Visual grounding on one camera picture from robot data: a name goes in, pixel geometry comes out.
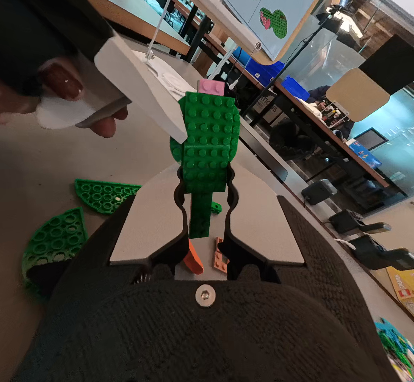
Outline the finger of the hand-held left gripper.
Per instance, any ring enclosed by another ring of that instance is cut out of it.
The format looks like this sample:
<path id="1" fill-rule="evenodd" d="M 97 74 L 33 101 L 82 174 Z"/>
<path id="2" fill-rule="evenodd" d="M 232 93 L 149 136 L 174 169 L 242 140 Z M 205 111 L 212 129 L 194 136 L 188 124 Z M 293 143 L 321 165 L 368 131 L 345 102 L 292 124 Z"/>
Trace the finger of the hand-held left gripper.
<path id="1" fill-rule="evenodd" d="M 101 74 L 140 106 L 170 137 L 180 144 L 187 139 L 179 103 L 118 34 L 115 33 L 101 47 L 94 57 L 94 64 Z"/>

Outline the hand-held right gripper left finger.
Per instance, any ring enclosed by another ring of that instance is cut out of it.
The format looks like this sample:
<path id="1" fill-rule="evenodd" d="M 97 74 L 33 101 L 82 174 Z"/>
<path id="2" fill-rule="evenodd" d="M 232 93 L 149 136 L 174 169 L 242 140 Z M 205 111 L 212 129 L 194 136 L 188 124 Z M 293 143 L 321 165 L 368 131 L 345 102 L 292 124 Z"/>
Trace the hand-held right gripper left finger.
<path id="1" fill-rule="evenodd" d="M 137 192 L 123 224 L 111 265 L 179 263 L 188 252 L 180 166 L 169 166 Z"/>

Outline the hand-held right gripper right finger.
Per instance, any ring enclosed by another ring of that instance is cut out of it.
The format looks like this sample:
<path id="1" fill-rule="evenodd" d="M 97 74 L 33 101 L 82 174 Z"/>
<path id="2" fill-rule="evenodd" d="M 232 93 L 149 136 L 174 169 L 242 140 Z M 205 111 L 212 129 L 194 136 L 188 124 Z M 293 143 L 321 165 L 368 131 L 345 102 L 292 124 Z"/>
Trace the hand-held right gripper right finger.
<path id="1" fill-rule="evenodd" d="M 229 165 L 220 251 L 234 265 L 302 266 L 305 261 L 276 192 L 237 163 Z"/>

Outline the pink lego brick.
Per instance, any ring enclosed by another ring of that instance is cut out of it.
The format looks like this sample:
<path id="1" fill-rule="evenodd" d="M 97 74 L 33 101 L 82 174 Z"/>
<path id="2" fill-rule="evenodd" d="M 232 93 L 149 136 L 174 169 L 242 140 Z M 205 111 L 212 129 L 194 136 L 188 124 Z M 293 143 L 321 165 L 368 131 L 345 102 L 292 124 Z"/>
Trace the pink lego brick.
<path id="1" fill-rule="evenodd" d="M 201 94 L 224 96 L 225 82 L 210 79 L 200 79 L 198 80 L 197 92 Z"/>

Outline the green lego plate assembly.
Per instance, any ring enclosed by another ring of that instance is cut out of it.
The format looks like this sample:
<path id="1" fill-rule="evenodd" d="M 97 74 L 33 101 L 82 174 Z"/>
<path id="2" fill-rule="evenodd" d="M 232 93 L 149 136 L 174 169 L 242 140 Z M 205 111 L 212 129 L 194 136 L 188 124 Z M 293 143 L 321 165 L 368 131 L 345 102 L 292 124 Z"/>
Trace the green lego plate assembly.
<path id="1" fill-rule="evenodd" d="M 170 150 L 182 169 L 184 193 L 191 195 L 189 238 L 204 238 L 210 233 L 213 194 L 226 190 L 241 119 L 232 97 L 187 91 L 178 103 L 188 137 L 182 144 L 171 137 Z"/>

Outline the coral lego plate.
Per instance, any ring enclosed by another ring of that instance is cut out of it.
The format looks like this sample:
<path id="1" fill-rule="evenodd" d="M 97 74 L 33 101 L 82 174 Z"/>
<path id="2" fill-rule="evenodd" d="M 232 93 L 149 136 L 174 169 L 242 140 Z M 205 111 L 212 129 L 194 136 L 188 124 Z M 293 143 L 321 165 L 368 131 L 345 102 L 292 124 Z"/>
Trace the coral lego plate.
<path id="1" fill-rule="evenodd" d="M 212 266 L 216 270 L 227 273 L 227 266 L 229 263 L 228 258 L 219 250 L 219 244 L 223 242 L 223 239 L 221 237 L 215 238 L 215 252 L 213 257 L 213 263 Z"/>

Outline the orange lego piece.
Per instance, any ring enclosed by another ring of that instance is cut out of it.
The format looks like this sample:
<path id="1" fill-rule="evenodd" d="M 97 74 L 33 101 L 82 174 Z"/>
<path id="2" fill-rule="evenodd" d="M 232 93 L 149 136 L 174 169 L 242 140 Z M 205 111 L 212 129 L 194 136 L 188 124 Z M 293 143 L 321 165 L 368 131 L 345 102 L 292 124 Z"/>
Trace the orange lego piece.
<path id="1" fill-rule="evenodd" d="M 191 273 L 193 273 L 195 275 L 202 275 L 203 274 L 204 265 L 203 265 L 199 255 L 195 251 L 195 248 L 194 248 L 192 242 L 190 241 L 190 239 L 188 240 L 188 253 L 184 257 L 183 262 L 184 262 L 185 266 L 187 267 L 187 269 Z"/>

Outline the green half-round lego plate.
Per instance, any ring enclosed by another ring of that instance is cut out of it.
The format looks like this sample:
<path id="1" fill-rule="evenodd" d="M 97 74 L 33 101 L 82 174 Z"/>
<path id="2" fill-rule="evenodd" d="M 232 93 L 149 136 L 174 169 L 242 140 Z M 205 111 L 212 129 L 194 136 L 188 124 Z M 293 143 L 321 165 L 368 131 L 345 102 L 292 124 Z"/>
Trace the green half-round lego plate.
<path id="1" fill-rule="evenodd" d="M 53 217 L 37 229 L 22 256 L 22 279 L 27 291 L 43 300 L 49 298 L 87 240 L 81 207 Z"/>
<path id="2" fill-rule="evenodd" d="M 75 192 L 82 202 L 92 210 L 111 215 L 130 196 L 136 195 L 141 185 L 111 183 L 77 178 Z"/>

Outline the blue lego box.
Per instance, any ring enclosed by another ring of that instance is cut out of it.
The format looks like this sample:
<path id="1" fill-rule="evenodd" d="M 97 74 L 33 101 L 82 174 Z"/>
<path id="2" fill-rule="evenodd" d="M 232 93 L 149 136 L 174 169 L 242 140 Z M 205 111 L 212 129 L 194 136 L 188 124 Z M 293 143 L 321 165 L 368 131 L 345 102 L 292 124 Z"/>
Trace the blue lego box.
<path id="1" fill-rule="evenodd" d="M 370 168 L 375 170 L 382 166 L 382 162 L 356 139 L 350 139 L 345 144 Z"/>

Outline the yellow lego box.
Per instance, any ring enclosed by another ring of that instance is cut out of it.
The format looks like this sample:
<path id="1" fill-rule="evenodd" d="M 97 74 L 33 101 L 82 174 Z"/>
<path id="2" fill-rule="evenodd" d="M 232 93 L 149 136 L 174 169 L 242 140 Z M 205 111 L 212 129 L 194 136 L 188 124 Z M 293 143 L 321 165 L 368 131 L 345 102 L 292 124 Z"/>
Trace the yellow lego box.
<path id="1" fill-rule="evenodd" d="M 386 268 L 398 301 L 414 315 L 414 270 L 399 271 L 390 266 Z"/>

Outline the pile of lego pieces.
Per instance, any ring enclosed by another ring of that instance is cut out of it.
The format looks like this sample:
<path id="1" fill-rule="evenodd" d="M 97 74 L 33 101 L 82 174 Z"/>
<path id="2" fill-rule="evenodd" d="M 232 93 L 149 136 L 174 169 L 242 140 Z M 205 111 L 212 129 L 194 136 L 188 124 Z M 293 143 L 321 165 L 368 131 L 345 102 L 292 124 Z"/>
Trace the pile of lego pieces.
<path id="1" fill-rule="evenodd" d="M 384 318 L 375 322 L 377 334 L 387 358 L 403 382 L 414 381 L 414 347 L 401 332 Z"/>

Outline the person's left hand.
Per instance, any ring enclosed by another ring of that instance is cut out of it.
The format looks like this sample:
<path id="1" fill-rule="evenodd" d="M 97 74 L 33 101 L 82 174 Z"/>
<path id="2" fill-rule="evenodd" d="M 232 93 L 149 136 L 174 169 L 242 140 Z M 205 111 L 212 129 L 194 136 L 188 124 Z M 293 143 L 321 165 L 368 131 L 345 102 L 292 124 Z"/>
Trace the person's left hand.
<path id="1" fill-rule="evenodd" d="M 69 58 L 60 57 L 47 61 L 41 66 L 39 77 L 44 92 L 49 96 L 57 96 L 68 101 L 80 100 L 84 96 L 84 86 L 79 72 Z M 1 81 L 1 124 L 7 123 L 13 114 L 34 113 L 40 101 L 39 97 L 18 94 Z M 124 107 L 110 117 L 94 122 L 89 128 L 98 136 L 111 138 L 116 132 L 116 120 L 125 120 L 127 115 L 128 110 Z"/>

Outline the grey-topped wooden desk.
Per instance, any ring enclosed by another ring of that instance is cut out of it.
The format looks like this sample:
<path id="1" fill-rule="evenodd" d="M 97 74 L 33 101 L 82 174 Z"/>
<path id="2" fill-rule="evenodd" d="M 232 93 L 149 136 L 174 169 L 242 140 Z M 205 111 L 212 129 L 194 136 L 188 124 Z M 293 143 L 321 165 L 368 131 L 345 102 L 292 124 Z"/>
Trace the grey-topped wooden desk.
<path id="1" fill-rule="evenodd" d="M 127 31 L 151 40 L 161 16 L 144 0 L 88 0 L 120 33 Z"/>

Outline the black device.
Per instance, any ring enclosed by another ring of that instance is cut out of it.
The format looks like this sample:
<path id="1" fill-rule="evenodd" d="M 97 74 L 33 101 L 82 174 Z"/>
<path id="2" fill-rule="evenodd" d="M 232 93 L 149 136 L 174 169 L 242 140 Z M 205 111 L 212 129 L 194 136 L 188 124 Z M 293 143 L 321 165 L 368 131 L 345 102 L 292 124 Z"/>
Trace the black device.
<path id="1" fill-rule="evenodd" d="M 301 191 L 301 195 L 306 203 L 314 206 L 332 197 L 337 192 L 337 188 L 325 178 L 304 188 Z"/>
<path id="2" fill-rule="evenodd" d="M 329 217 L 327 223 L 330 224 L 337 233 L 342 235 L 352 235 L 357 233 L 378 234 L 392 230 L 391 226 L 384 222 L 365 224 L 360 214 L 348 209 Z"/>
<path id="3" fill-rule="evenodd" d="M 405 248 L 387 250 L 369 235 L 363 235 L 349 244 L 354 257 L 370 270 L 393 267 L 399 271 L 413 270 L 414 255 Z"/>

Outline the grey flat panel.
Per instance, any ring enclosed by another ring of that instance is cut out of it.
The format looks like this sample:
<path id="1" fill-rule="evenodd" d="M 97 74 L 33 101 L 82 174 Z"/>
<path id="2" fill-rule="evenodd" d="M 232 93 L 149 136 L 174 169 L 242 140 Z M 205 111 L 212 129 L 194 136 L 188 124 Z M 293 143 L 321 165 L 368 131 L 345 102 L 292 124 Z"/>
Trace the grey flat panel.
<path id="1" fill-rule="evenodd" d="M 249 123 L 242 118 L 240 121 L 239 139 L 280 183 L 284 184 L 286 182 L 289 174 L 287 165 L 283 163 L 278 154 L 272 150 Z"/>

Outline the black office chair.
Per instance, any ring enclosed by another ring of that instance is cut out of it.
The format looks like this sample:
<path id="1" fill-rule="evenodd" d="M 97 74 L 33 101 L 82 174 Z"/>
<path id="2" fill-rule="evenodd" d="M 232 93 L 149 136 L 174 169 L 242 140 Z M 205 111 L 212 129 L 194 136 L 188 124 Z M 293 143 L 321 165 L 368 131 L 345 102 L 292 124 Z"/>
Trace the black office chair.
<path id="1" fill-rule="evenodd" d="M 272 127 L 269 145 L 285 161 L 304 161 L 320 153 L 317 144 L 287 117 Z"/>

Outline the long wooden desk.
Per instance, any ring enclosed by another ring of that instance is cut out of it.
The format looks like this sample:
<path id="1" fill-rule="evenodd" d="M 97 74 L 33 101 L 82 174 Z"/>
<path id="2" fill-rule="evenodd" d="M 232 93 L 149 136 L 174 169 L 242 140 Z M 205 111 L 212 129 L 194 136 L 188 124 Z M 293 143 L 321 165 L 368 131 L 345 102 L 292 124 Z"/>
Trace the long wooden desk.
<path id="1" fill-rule="evenodd" d="M 259 89 L 265 87 L 247 71 L 242 72 L 242 67 L 238 65 L 238 61 L 230 55 L 230 63 L 244 75 L 252 84 Z M 330 130 L 323 121 L 319 120 L 299 99 L 292 96 L 283 86 L 281 79 L 277 79 L 274 86 L 269 89 L 265 96 L 280 95 L 281 101 L 279 107 L 288 118 L 290 118 L 301 130 L 303 130 L 317 145 L 320 147 L 333 161 L 348 174 L 350 179 L 352 176 L 359 178 L 365 177 L 375 180 L 382 188 L 390 187 L 390 183 L 381 176 L 379 172 L 370 168 L 363 162 L 346 144 L 341 141 L 332 130 Z M 257 116 L 258 122 L 264 121 L 263 115 L 267 110 Z"/>

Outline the printed cardboard box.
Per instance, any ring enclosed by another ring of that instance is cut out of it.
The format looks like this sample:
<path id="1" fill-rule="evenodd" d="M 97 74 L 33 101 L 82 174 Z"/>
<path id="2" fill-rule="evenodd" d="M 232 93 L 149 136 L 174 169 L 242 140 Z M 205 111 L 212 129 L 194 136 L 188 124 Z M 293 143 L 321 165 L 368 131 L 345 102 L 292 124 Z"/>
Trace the printed cardboard box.
<path id="1" fill-rule="evenodd" d="M 262 119 L 264 119 L 264 121 L 266 121 L 269 125 L 275 124 L 276 121 L 283 115 L 283 112 L 279 107 L 280 101 L 280 95 L 269 95 L 267 97 L 262 96 L 253 106 L 251 118 L 256 118 L 263 112 L 263 110 L 266 109 L 267 113 L 263 115 Z"/>

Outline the blue storage bin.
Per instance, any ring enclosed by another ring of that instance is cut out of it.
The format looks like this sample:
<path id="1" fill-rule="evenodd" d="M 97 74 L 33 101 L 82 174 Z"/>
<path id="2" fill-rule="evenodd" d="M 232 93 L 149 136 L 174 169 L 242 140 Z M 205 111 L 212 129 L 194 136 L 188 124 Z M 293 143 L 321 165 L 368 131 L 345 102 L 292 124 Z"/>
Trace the blue storage bin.
<path id="1" fill-rule="evenodd" d="M 232 56 L 246 67 L 247 72 L 256 78 L 263 86 L 267 86 L 284 68 L 285 64 L 278 61 L 270 65 L 262 65 L 250 58 L 240 47 L 236 48 Z"/>
<path id="2" fill-rule="evenodd" d="M 282 82 L 282 86 L 294 97 L 303 101 L 307 101 L 310 97 L 309 93 L 290 75 L 288 75 Z"/>

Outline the clear plastic rack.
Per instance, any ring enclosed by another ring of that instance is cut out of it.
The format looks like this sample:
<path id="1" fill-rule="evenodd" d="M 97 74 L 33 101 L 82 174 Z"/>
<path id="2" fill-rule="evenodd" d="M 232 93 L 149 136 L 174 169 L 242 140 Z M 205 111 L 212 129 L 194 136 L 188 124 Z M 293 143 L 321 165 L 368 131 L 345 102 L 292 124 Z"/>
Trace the clear plastic rack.
<path id="1" fill-rule="evenodd" d="M 330 129 L 338 126 L 340 123 L 348 119 L 349 116 L 348 110 L 346 110 L 338 102 L 329 101 L 327 98 L 324 98 L 320 102 L 318 110 L 322 115 L 322 121 Z"/>

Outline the small dark monitor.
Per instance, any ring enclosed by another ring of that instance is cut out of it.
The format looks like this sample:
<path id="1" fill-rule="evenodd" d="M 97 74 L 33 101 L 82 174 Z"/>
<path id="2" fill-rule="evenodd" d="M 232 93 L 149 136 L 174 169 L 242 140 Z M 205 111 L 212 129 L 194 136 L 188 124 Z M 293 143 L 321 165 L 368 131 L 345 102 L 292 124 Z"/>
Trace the small dark monitor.
<path id="1" fill-rule="evenodd" d="M 388 138 L 383 136 L 373 127 L 355 136 L 354 139 L 369 151 L 372 151 L 389 141 Z"/>

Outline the tan rounded board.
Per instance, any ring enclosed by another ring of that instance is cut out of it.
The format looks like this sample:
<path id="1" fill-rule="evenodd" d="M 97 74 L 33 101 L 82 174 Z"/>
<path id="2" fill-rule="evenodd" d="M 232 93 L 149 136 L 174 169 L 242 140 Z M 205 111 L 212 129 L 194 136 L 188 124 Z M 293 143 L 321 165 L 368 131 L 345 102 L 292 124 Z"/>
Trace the tan rounded board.
<path id="1" fill-rule="evenodd" d="M 359 68 L 347 71 L 325 96 L 343 107 L 354 122 L 364 120 L 390 100 L 390 95 Z"/>

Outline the studio light on stand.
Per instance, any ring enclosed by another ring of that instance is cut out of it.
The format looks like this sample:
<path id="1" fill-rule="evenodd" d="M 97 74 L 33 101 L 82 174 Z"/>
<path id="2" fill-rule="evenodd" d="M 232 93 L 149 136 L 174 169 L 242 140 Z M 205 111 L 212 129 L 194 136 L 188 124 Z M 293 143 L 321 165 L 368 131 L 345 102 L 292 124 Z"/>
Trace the studio light on stand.
<path id="1" fill-rule="evenodd" d="M 244 118 L 248 111 L 250 111 L 254 105 L 260 100 L 261 97 L 265 96 L 269 89 L 274 86 L 277 79 L 291 66 L 291 64 L 294 62 L 294 60 L 304 51 L 305 48 L 310 44 L 310 42 L 317 36 L 317 34 L 323 29 L 327 29 L 328 25 L 333 25 L 332 19 L 335 18 L 336 13 L 346 13 L 349 14 L 349 12 L 346 11 L 346 6 L 341 6 L 339 4 L 331 5 L 329 6 L 330 11 L 328 13 L 322 14 L 322 20 L 319 20 L 318 22 L 318 28 L 311 33 L 306 38 L 302 39 L 297 47 L 294 49 L 292 54 L 289 56 L 287 61 L 284 63 L 284 67 L 279 71 L 279 73 L 270 80 L 270 82 L 266 85 L 266 87 L 256 96 L 254 100 L 251 101 L 251 104 L 248 106 L 243 106 L 240 112 L 240 116 Z"/>

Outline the black panel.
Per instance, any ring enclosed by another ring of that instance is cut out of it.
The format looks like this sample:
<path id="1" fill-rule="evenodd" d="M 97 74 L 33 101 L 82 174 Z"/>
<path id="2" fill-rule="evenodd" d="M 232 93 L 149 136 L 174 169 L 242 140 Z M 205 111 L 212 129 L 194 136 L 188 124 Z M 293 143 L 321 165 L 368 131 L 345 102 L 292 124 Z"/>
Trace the black panel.
<path id="1" fill-rule="evenodd" d="M 414 48 L 395 34 L 359 69 L 370 79 L 393 95 L 414 80 Z"/>

